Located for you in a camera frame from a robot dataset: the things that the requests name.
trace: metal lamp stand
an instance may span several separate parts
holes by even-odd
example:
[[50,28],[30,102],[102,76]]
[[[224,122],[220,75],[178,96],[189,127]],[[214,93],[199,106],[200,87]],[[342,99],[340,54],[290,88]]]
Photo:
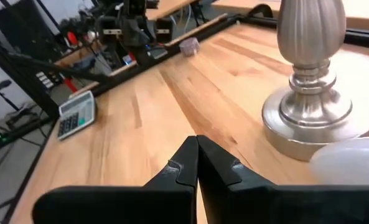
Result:
[[345,32],[341,0],[281,1],[278,45],[294,73],[262,113],[268,141],[291,158],[309,161],[329,143],[369,136],[369,96],[335,89],[329,69]]

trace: wooden table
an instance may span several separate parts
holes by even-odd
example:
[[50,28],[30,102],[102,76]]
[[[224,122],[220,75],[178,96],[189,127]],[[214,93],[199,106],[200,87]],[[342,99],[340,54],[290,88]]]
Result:
[[[342,0],[345,5],[347,27],[369,30],[369,0]],[[278,17],[280,1],[266,0],[217,0],[212,6],[235,13],[247,13],[259,4],[267,4],[273,10],[274,17]]]
[[[146,15],[150,21],[154,21],[168,16],[174,11],[181,9],[194,1],[198,0],[160,0],[158,9],[147,9]],[[97,41],[94,42],[91,47],[95,52],[98,52],[103,48],[103,45]],[[69,67],[75,62],[78,62],[81,58],[85,58],[90,54],[92,54],[92,51],[89,48],[83,47],[80,50],[76,50],[68,54],[66,57],[61,58],[54,64],[62,67]]]
[[[369,91],[369,49],[344,45],[332,66],[339,87]],[[58,141],[56,125],[11,223],[31,223],[34,202],[56,187],[144,185],[195,134],[276,184],[316,184],[306,163],[278,153],[263,134],[262,105],[291,73],[275,30],[246,25],[203,41],[194,57],[150,68],[100,96],[96,123],[76,136]],[[198,222],[206,223],[197,198]]]

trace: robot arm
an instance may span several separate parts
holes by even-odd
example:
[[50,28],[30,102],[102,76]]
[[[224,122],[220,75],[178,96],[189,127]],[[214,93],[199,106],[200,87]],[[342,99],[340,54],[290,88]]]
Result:
[[145,0],[125,0],[116,9],[119,10],[116,17],[102,16],[98,19],[100,41],[103,44],[115,44],[119,39],[122,46],[134,55],[138,64],[152,60],[148,56],[147,45],[172,40],[171,20],[158,19],[153,32],[149,30]]

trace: lamp base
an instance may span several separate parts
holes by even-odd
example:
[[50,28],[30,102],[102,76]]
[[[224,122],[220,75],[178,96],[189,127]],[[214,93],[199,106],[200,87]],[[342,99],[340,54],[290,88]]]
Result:
[[308,127],[281,116],[281,100],[292,90],[287,87],[270,95],[264,102],[262,117],[267,140],[280,153],[300,161],[310,161],[320,148],[333,142],[369,136],[369,96],[354,94],[352,110],[336,123]]

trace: gray floor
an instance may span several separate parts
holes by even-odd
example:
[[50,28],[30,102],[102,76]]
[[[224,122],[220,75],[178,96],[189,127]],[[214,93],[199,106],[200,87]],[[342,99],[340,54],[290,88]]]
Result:
[[[205,6],[203,8],[203,13],[207,19],[213,19],[222,14],[222,12],[212,9],[210,6]],[[195,27],[195,21],[191,19],[187,31]],[[182,34],[183,28],[178,27],[174,32],[174,37],[178,37]],[[52,98],[57,103],[62,103],[68,98],[69,94],[69,89],[65,85],[61,85],[52,91]],[[45,133],[48,133],[50,125],[46,125],[42,127],[42,129]],[[41,135],[39,130],[28,134],[25,138],[39,144],[45,141],[45,138]],[[0,164],[0,203],[15,196],[39,149],[39,146],[23,140],[18,140],[0,150],[0,161],[6,152],[9,151],[5,160]],[[3,219],[8,208],[9,207],[4,207],[0,209],[0,220]]]

